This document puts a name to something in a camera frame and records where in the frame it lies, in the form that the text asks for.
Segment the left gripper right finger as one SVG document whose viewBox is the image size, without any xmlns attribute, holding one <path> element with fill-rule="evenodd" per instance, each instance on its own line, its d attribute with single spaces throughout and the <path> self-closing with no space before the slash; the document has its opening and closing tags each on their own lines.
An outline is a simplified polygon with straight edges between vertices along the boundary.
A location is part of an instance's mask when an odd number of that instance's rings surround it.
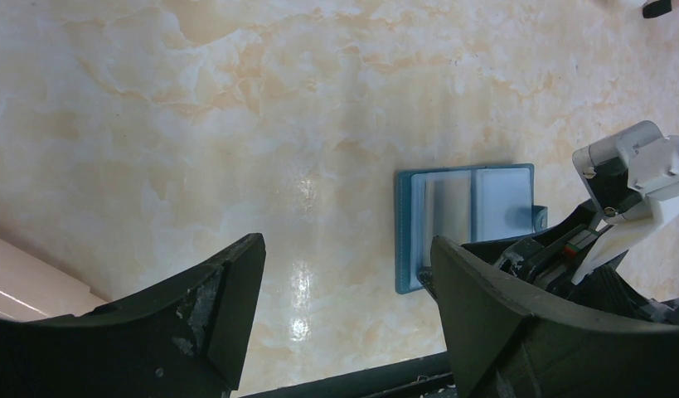
<svg viewBox="0 0 679 398">
<path fill-rule="evenodd" d="M 462 246 L 431 246 L 462 397 L 679 397 L 679 326 L 571 303 Z"/>
</svg>

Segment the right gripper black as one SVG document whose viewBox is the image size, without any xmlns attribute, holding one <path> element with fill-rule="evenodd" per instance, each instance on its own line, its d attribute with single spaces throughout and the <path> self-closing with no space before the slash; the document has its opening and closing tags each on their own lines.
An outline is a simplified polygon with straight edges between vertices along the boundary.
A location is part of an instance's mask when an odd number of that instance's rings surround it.
<svg viewBox="0 0 679 398">
<path fill-rule="evenodd" d="M 464 249 L 511 276 L 578 305 L 625 318 L 679 324 L 679 305 L 646 298 L 617 272 L 625 254 L 587 274 L 573 277 L 594 243 L 606 231 L 591 200 L 579 204 L 560 224 L 503 240 L 467 243 Z"/>
</svg>

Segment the teal card holder wallet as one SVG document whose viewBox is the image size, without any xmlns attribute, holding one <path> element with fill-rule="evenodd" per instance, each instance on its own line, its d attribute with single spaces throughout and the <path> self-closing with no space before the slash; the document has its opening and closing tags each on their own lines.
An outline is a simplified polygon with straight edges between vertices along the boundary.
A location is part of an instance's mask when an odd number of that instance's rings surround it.
<svg viewBox="0 0 679 398">
<path fill-rule="evenodd" d="M 534 202 L 531 163 L 398 170 L 394 175 L 395 291 L 423 288 L 432 239 L 503 240 L 543 231 L 548 209 Z"/>
</svg>

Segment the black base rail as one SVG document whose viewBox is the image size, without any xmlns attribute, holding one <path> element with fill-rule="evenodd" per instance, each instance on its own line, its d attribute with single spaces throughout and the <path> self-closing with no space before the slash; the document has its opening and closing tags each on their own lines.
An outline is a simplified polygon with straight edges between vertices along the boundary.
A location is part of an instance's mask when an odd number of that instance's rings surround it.
<svg viewBox="0 0 679 398">
<path fill-rule="evenodd" d="M 447 352 L 254 394 L 279 397 L 457 397 Z"/>
</svg>

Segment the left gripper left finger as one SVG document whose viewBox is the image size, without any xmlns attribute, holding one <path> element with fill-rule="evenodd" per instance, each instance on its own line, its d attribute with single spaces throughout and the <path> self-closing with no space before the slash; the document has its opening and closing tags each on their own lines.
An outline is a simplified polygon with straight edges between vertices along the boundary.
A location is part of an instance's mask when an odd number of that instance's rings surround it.
<svg viewBox="0 0 679 398">
<path fill-rule="evenodd" d="M 252 233 L 84 315 L 0 319 L 0 397 L 227 397 L 240 385 L 265 258 Z"/>
</svg>

